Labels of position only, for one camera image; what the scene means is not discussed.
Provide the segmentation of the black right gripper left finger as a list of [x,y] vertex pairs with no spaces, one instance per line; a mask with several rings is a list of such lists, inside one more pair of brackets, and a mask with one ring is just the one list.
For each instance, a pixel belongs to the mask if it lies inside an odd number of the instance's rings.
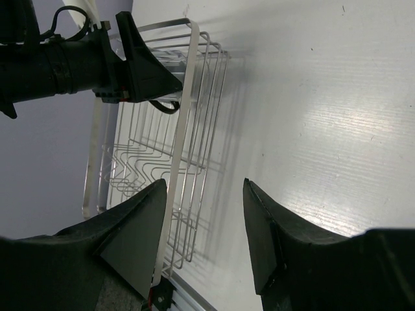
[[1,239],[2,310],[141,310],[167,201],[159,179],[54,235]]

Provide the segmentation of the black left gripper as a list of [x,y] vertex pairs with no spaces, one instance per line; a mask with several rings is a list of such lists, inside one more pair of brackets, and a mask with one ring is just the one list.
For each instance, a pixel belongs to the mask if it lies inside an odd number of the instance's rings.
[[126,60],[110,45],[108,28],[86,21],[69,38],[56,32],[58,22],[41,35],[41,96],[91,90],[103,102],[143,102],[179,92],[183,85],[151,53],[129,12],[116,16]]

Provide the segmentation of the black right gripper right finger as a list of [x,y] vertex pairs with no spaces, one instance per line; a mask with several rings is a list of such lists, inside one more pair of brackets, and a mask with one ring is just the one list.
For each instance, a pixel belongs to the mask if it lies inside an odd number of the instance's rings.
[[346,237],[298,216],[253,181],[243,209],[264,310],[413,310],[414,230]]

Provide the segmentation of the clear round glass cup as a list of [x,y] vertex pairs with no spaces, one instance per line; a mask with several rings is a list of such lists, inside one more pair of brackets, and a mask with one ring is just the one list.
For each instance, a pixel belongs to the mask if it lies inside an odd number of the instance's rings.
[[[115,54],[118,55],[120,59],[126,60],[121,37],[119,35],[111,35],[110,44]],[[150,48],[150,51],[175,78],[184,84],[187,58],[183,52],[177,50],[161,51],[153,48]],[[172,106],[171,102],[179,102],[181,101],[181,97],[182,90],[156,98],[156,100],[163,105]]]

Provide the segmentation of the dark green ceramic mug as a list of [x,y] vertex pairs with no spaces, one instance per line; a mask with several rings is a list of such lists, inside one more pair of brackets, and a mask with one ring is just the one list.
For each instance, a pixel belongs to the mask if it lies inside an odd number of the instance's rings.
[[159,110],[160,112],[167,114],[167,115],[173,115],[180,109],[180,103],[178,101],[170,101],[170,106],[166,106],[164,103],[158,101],[158,100],[150,100],[149,103]]

